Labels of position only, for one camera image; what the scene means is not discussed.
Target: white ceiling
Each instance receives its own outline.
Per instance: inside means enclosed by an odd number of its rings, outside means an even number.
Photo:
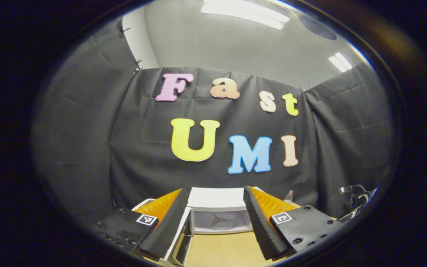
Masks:
[[[276,30],[249,20],[202,14],[202,5],[202,0],[157,0],[144,8],[145,26],[131,15],[124,17],[123,28],[146,28],[159,66],[251,73],[302,89],[341,73],[328,60],[337,52],[352,65],[361,61],[346,40],[310,32],[292,12],[285,13],[289,22]],[[136,59],[143,59],[142,54],[135,54]]]

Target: fluorescent light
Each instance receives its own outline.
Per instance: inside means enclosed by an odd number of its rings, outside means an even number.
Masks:
[[[275,29],[282,29],[289,21],[289,17],[281,13],[244,0],[205,0],[202,14],[239,17]]]
[[[342,56],[341,53],[335,54],[335,57],[342,63],[342,65],[347,69],[352,69],[352,65],[345,59],[344,56]]]
[[[352,68],[352,65],[345,59],[341,53],[336,53],[335,56],[331,56],[329,61],[336,66],[339,71],[346,72],[348,69]]]
[[[340,63],[340,61],[339,61],[338,59],[336,59],[336,58],[335,58],[335,56],[331,56],[331,57],[329,58],[329,61],[330,61],[330,62],[332,62],[332,64],[334,64],[334,65],[339,69],[339,71],[341,71],[341,72],[345,72],[345,71],[347,71],[347,68],[345,68],[345,67]]]

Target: yellow letter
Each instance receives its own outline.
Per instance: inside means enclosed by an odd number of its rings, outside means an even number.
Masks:
[[[214,86],[210,88],[210,94],[214,98],[231,98],[235,99],[240,96],[237,91],[237,83],[229,78],[218,78],[212,82]]]
[[[274,104],[274,96],[272,93],[261,91],[259,93],[259,99],[261,100],[259,102],[259,105],[261,106],[261,109],[266,112],[275,112],[276,111],[276,105]]]
[[[285,135],[281,137],[281,140],[284,142],[284,150],[286,153],[283,165],[286,167],[297,165],[299,161],[296,158],[296,151],[294,147],[296,137],[294,135]]]
[[[299,110],[294,108],[294,104],[298,103],[298,100],[293,97],[292,93],[287,93],[283,96],[283,99],[286,100],[286,110],[290,115],[297,116]]]
[[[203,120],[200,126],[203,127],[203,147],[199,150],[189,148],[190,128],[195,123],[190,119],[171,120],[172,130],[172,152],[179,159],[190,162],[204,161],[214,153],[215,148],[215,129],[220,127],[220,123],[213,120]]]

